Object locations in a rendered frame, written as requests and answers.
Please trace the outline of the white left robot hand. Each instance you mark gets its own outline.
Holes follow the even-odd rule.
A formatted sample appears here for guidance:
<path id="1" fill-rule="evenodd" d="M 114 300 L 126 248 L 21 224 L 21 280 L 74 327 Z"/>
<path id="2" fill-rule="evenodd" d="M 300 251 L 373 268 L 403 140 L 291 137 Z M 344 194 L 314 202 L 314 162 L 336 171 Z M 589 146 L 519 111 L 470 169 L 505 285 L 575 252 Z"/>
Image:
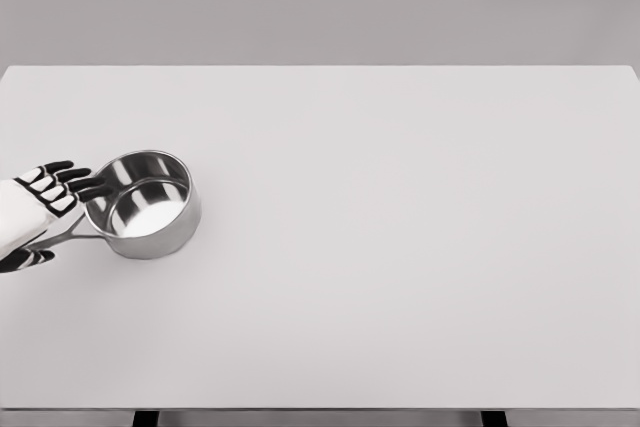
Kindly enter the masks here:
<path id="1" fill-rule="evenodd" d="M 0 274 L 49 262 L 55 253 L 30 243 L 80 204 L 110 195 L 113 189 L 89 168 L 70 160 L 37 166 L 0 181 Z"/>

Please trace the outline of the stainless steel pot with handle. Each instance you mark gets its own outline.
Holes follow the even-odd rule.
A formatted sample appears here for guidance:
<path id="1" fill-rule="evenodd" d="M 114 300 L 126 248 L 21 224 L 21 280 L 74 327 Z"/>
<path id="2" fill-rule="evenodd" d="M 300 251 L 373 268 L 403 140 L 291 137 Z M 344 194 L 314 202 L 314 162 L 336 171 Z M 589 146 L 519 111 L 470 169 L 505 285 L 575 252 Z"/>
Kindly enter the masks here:
<path id="1" fill-rule="evenodd" d="M 33 243 L 32 249 L 102 239 L 122 257 L 152 260 L 179 251 L 196 232 L 201 200 L 191 172 L 178 157 L 158 150 L 130 152 L 98 174 L 112 194 L 87 203 L 66 231 Z"/>

